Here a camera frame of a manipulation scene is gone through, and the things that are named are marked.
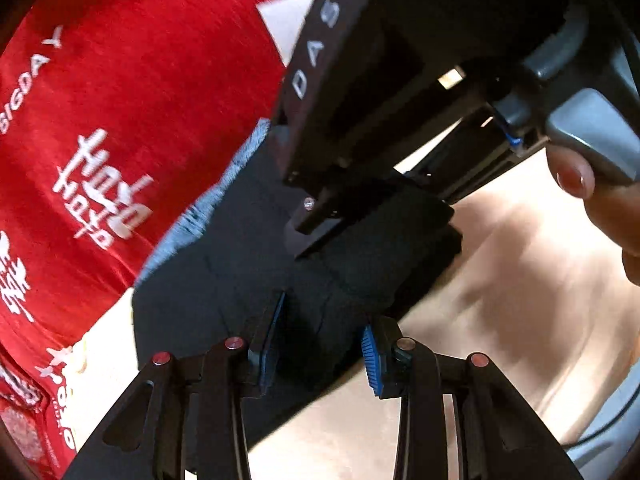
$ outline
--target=folded black fabric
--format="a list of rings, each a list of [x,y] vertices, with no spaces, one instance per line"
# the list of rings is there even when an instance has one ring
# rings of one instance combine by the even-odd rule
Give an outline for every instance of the folded black fabric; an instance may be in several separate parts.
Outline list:
[[[258,149],[210,218],[206,232],[133,295],[141,365],[161,350],[202,354],[286,290],[286,349],[268,394],[243,403],[252,446],[315,399],[358,359],[366,315],[400,316],[460,251],[452,209],[408,187],[324,248],[295,261],[284,225],[305,197],[283,186],[268,147]],[[187,466],[196,470],[194,412]]]

